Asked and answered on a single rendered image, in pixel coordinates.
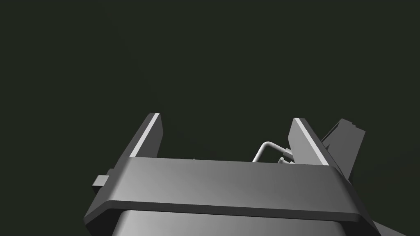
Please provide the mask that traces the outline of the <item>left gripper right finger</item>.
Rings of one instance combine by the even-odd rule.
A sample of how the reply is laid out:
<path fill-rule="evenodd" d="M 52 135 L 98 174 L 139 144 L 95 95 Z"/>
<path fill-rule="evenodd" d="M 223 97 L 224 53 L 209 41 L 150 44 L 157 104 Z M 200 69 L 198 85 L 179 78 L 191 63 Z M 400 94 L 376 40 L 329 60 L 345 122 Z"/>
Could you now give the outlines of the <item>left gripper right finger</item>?
<path fill-rule="evenodd" d="M 296 164 L 329 165 L 300 118 L 292 120 L 288 143 Z"/>

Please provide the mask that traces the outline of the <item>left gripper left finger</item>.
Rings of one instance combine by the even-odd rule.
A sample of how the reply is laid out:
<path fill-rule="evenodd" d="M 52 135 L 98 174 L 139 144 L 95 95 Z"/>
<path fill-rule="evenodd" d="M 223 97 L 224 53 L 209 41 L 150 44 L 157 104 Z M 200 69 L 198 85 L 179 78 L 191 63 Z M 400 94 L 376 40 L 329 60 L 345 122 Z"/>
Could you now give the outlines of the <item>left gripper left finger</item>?
<path fill-rule="evenodd" d="M 163 137 L 160 113 L 150 113 L 133 138 L 129 157 L 156 158 Z"/>

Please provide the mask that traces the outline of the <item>dark grey angular block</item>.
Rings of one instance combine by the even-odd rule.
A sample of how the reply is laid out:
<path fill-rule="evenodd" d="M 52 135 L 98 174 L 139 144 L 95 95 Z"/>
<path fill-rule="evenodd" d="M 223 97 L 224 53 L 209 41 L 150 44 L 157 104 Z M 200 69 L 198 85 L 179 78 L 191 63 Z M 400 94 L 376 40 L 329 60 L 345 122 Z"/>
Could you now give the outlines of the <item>dark grey angular block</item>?
<path fill-rule="evenodd" d="M 353 166 L 360 150 L 365 131 L 352 122 L 340 119 L 321 139 L 344 177 L 350 181 Z"/>

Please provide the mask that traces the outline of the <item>silver curved faucet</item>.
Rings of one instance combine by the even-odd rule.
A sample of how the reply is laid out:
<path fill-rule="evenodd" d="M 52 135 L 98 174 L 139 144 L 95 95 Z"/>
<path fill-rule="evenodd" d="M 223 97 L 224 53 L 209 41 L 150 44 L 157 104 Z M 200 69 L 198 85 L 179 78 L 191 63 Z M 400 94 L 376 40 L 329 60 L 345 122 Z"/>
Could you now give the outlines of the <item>silver curved faucet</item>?
<path fill-rule="evenodd" d="M 292 151 L 290 149 L 283 148 L 283 147 L 281 147 L 281 146 L 279 146 L 279 145 L 277 145 L 273 142 L 270 142 L 270 141 L 266 141 L 266 142 L 262 143 L 262 145 L 260 146 L 259 150 L 257 151 L 255 157 L 253 158 L 252 162 L 258 162 L 259 161 L 259 159 L 260 159 L 260 157 L 261 157 L 261 155 L 262 155 L 262 153 L 263 153 L 263 151 L 265 150 L 266 147 L 274 148 L 275 150 L 281 152 L 284 157 L 286 157 L 290 160 L 290 161 L 286 161 L 284 159 L 284 157 L 281 157 L 277 163 L 295 164 L 294 157 L 293 157 Z"/>

